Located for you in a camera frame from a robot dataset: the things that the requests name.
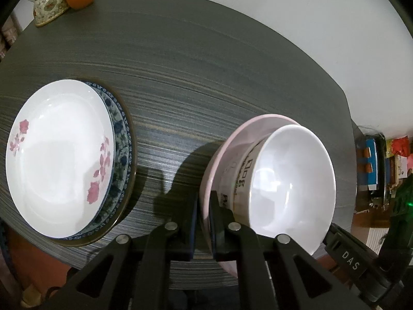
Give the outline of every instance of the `table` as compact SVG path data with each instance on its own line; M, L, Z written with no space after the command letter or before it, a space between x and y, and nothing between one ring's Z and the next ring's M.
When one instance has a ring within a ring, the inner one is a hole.
M32 230L7 186L5 153L14 118L41 86L99 78L123 97L137 136L139 200L103 239L54 245ZM50 24L30 24L0 63L0 217L38 248L81 268L116 235L150 232L198 190L209 159L243 122L283 114L311 129L337 182L333 221L349 230L356 155L346 97L298 47L263 24L207 0L95 0ZM173 262L171 288L234 285L198 229L193 262ZM323 253L320 248L315 256Z

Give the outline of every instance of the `white wall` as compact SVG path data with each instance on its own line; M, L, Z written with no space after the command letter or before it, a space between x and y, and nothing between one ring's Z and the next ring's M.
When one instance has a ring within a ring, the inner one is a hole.
M413 135L413 40L388 0L212 0L274 29L344 90L353 120ZM30 2L14 10L24 28Z

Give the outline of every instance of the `triangular cutout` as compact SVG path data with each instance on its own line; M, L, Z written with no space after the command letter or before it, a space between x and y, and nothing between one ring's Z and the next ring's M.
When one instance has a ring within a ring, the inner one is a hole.
M331 290L331 284L328 283L308 262L301 258L301 256L295 256L294 262L309 298L315 298Z
M78 284L76 290L93 298L99 297L112 261L112 255L106 256L106 258Z

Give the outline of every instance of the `stack of plates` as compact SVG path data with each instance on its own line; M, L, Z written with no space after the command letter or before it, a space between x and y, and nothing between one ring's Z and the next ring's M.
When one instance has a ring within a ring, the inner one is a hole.
M6 174L26 222L52 241L80 246L119 220L136 171L133 123L108 87L59 80L24 104L10 131Z

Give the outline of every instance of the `brown plate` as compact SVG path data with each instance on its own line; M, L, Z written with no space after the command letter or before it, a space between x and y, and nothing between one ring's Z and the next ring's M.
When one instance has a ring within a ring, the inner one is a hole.
M122 217L122 214L125 212L125 209L128 205L129 198L131 197L132 191L133 191L133 186L135 184L135 177L136 177L136 137L135 137L135 132L133 129L133 121L132 121L132 116L128 111L128 108L123 101L123 99L119 96L119 94L113 90L113 88L107 86L104 82L97 80L96 78L73 78L71 79L78 79L80 81L88 81L88 82L93 82L96 83L102 87L104 87L107 91L111 92L113 96L116 98L118 103L123 109L123 112L126 115L126 120L129 125L129 132L131 135L131 140L132 140L132 162L131 162L131 172L129 174L129 181L125 184L126 185L126 190L125 194L123 196L123 200L121 201L119 207L117 208L116 212L114 215L109 219L109 221L104 225L102 228L98 229L94 233L85 236L80 239L76 240L66 240L66 239L53 239L53 238L48 238L50 241L53 243L57 243L59 245L65 246L65 247L79 247L79 246L85 246L90 243L93 243L95 241L98 241L102 237L104 237L120 220Z

